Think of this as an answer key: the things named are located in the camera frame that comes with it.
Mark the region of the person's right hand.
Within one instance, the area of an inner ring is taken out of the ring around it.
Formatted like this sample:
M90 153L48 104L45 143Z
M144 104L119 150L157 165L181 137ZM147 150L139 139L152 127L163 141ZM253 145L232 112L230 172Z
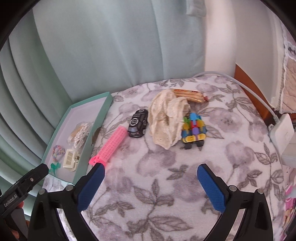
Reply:
M22 201L10 214L9 228L13 236L17 240L27 240L28 227L25 224L25 216L23 212L24 201Z

